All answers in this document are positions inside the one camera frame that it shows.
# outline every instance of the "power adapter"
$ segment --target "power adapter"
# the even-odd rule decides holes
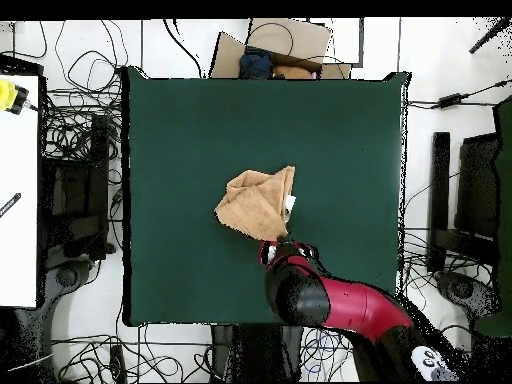
[[[462,99],[465,99],[467,95],[462,95],[460,93],[450,94],[446,97],[441,97],[438,102],[432,106],[432,109],[444,109],[450,106],[460,105],[462,103]]]
[[[123,347],[120,344],[110,348],[110,373],[116,384],[128,384]]]

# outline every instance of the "yellow object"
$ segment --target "yellow object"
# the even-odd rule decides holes
[[[0,79],[0,110],[10,109],[17,95],[18,90],[12,82]]]

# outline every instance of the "table surface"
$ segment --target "table surface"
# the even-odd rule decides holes
[[[38,103],[37,76],[0,75],[29,91]],[[37,287],[38,114],[0,112],[0,207],[21,199],[0,218],[0,306],[35,307]]]
[[[275,321],[259,243],[213,212],[246,169],[296,166],[292,236],[317,246],[334,275],[394,292],[406,74],[385,82],[128,74],[132,325]]]

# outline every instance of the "cardboard box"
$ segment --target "cardboard box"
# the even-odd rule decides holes
[[[276,66],[299,66],[317,72],[319,79],[348,79],[350,64],[323,64],[330,38],[331,30],[324,26],[285,18],[254,18],[245,44],[219,33],[210,78],[238,78],[240,58],[245,47],[251,46],[273,52]]]

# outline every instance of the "cloth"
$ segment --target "cloth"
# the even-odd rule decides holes
[[[256,240],[276,241],[286,230],[286,197],[291,195],[295,168],[277,174],[245,171],[226,186],[226,194],[215,208],[219,221]]]
[[[241,79],[268,79],[272,76],[272,60],[269,54],[243,55],[240,58]]]

